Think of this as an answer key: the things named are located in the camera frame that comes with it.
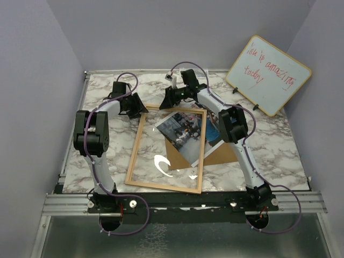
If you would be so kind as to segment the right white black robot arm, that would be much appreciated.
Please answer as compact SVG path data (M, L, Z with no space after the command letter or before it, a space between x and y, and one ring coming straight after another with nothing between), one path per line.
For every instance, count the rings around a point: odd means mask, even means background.
M212 92L208 83L201 84L198 81L192 69L182 71L181 76L185 86L178 88L173 72L166 74L165 79L172 85L165 89L165 97L159 109L173 108L182 100L190 98L212 111L218 118L221 139L231 146L243 172L248 206L252 210L261 209L272 192L269 184L264 181L248 144L248 125L244 115L246 109L241 105L226 104Z

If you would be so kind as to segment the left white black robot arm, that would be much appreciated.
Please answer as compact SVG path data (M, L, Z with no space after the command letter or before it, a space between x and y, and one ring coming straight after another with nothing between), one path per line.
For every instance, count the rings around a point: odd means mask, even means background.
M73 133L74 148L88 163L94 181L94 192L103 195L100 206L107 212L117 209L119 199L107 162L110 145L109 120L118 116L140 118L148 113L139 95L125 82L113 83L112 92L92 111L78 110Z

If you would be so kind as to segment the colour photo print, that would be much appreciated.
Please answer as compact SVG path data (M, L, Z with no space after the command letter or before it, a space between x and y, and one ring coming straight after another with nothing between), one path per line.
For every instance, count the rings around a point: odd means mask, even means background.
M173 112L155 124L160 133L192 167L199 162L202 119L201 114ZM217 117L213 112L207 112L205 125L204 156L207 157L224 141L220 137Z

